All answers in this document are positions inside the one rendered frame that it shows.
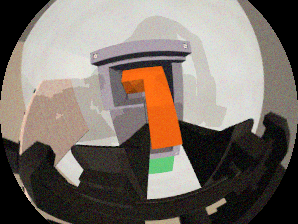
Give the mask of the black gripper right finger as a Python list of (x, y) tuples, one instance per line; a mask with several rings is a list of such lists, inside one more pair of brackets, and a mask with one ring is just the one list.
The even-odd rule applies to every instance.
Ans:
[(190, 165), (193, 165), (193, 172), (196, 173), (202, 188), (214, 183), (212, 177), (221, 167), (231, 144), (242, 135), (245, 136), (246, 133), (253, 131), (254, 120), (241, 121), (223, 131), (204, 128), (186, 121), (178, 120), (178, 123), (180, 123), (178, 128), (182, 136), (181, 145), (188, 155)]

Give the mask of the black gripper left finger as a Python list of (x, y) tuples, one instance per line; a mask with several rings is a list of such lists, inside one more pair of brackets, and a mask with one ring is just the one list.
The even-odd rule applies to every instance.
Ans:
[(124, 173), (137, 190), (140, 200), (148, 197), (150, 159), (149, 124), (144, 124), (129, 140), (118, 147), (105, 145), (80, 145), (71, 147), (71, 153), (82, 169), (92, 171)]

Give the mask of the orange l-shaped part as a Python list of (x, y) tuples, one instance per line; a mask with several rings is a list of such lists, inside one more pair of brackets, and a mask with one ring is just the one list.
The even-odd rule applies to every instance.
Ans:
[(122, 72), (126, 95), (145, 92), (152, 149), (182, 144), (180, 123), (170, 95), (168, 81), (160, 67), (129, 69)]

